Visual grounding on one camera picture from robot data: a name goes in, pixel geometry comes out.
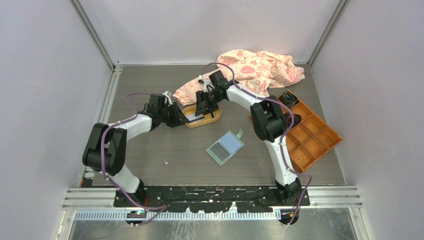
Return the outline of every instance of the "floral cloth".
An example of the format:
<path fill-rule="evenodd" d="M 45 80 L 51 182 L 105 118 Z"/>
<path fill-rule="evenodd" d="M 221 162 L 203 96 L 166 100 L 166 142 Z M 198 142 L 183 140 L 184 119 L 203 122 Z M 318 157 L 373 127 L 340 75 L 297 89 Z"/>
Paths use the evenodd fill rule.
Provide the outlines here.
<path fill-rule="evenodd" d="M 232 68 L 235 79 L 245 88 L 262 96 L 269 96 L 268 88 L 287 87 L 305 78 L 303 67 L 296 67 L 292 56 L 269 51 L 235 49 L 221 54 L 217 61 Z M 229 81 L 232 79 L 233 75 L 228 68 L 218 65 L 218 69 Z M 215 71 L 203 77 L 208 80 L 208 76 Z M 187 82 L 172 96 L 183 106 L 196 103 L 196 92 L 203 91 L 203 85 L 198 80 L 197 77 Z"/>

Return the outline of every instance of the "brown wooden organizer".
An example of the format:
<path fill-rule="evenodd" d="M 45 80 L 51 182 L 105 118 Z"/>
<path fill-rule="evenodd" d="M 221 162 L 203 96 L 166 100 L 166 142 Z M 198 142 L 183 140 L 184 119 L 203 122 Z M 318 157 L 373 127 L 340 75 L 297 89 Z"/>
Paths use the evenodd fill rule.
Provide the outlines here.
<path fill-rule="evenodd" d="M 302 100 L 298 100 L 290 110 L 293 114 L 300 115 L 301 121 L 287 133 L 285 141 L 293 168 L 298 173 L 303 173 L 340 143 L 342 137 Z M 283 113 L 287 113 L 284 107 L 281 109 Z"/>

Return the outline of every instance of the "yellow oval container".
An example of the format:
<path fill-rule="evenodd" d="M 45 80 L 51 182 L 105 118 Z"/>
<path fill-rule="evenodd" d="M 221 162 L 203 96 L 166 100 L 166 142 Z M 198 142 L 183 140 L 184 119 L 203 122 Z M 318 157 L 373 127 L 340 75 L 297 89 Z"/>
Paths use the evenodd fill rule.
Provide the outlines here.
<path fill-rule="evenodd" d="M 184 116 L 194 114 L 195 112 L 196 112 L 196 105 L 186 107 L 182 110 L 182 114 L 184 114 Z M 203 120 L 193 122 L 193 123 L 186 123 L 185 125 L 187 126 L 187 128 L 192 129 L 192 128 L 197 128 L 206 124 L 211 124 L 218 121 L 221 118 L 221 113 L 222 113 L 221 108 L 218 107 L 218 110 L 213 112 L 214 117 L 212 117 L 212 115 L 209 113 L 204 115 Z"/>

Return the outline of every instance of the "white wall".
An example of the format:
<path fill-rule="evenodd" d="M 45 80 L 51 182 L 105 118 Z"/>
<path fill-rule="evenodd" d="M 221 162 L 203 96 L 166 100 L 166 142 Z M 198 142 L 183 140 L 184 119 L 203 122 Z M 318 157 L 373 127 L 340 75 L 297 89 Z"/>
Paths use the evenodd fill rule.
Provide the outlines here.
<path fill-rule="evenodd" d="M 49 240 L 110 69 L 68 0 L 0 8 L 1 239 Z"/>
<path fill-rule="evenodd" d="M 424 2 L 350 1 L 313 65 L 377 240 L 422 239 Z"/>
<path fill-rule="evenodd" d="M 232 49 L 312 55 L 339 0 L 82 0 L 121 64 L 208 63 Z"/>

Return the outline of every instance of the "light green case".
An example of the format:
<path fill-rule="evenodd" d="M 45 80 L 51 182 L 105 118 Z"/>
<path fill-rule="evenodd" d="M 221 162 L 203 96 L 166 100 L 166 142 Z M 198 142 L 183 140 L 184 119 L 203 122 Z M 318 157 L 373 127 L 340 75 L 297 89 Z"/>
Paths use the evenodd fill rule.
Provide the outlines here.
<path fill-rule="evenodd" d="M 206 152 L 219 166 L 222 166 L 245 145 L 240 140 L 242 135 L 243 130 L 241 129 L 237 135 L 235 135 L 232 131 L 228 131 L 220 139 L 208 147 Z"/>

